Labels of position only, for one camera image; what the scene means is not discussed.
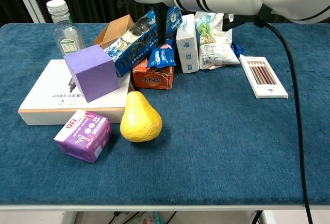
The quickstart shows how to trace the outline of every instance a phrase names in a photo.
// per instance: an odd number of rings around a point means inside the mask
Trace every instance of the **purple package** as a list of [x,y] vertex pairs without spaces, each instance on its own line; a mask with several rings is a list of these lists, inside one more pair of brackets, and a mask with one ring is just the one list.
[[111,135],[108,118],[79,109],[54,140],[64,154],[93,164]]
[[114,61],[99,45],[65,55],[64,59],[88,103],[119,89]]

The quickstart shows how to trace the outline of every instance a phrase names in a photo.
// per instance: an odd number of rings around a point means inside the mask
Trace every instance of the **yellow pear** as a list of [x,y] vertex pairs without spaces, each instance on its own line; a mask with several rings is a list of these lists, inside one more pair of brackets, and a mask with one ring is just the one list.
[[120,133],[131,142],[144,142],[156,138],[161,131],[161,117],[139,91],[127,95]]

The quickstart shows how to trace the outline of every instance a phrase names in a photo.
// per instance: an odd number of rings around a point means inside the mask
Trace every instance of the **blue table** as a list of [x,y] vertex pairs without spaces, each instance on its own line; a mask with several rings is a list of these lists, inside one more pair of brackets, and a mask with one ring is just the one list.
[[[330,26],[275,26],[295,57],[310,203],[327,207]],[[91,45],[105,24],[80,27]],[[0,29],[0,208],[302,206],[289,65],[270,31],[247,24],[234,29],[234,40],[245,55],[267,57],[289,99],[256,99],[241,66],[187,75],[176,68],[172,90],[141,90],[162,116],[161,135],[137,145],[114,125],[110,143],[90,165],[61,153],[53,141],[61,126],[28,126],[17,113],[48,61],[61,58],[52,29]]]

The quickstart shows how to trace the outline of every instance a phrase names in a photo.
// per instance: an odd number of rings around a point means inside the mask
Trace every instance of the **white box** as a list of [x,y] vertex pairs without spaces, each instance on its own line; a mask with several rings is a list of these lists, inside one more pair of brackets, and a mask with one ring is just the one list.
[[176,45],[183,73],[193,73],[200,69],[194,14],[182,16],[182,21],[177,29]]
[[118,78],[118,90],[90,103],[78,87],[72,89],[71,79],[65,60],[51,60],[18,110],[22,119],[28,125],[66,124],[77,109],[83,109],[107,117],[111,123],[121,122],[130,89],[130,73]]
[[265,57],[240,55],[239,60],[257,99],[289,98]]

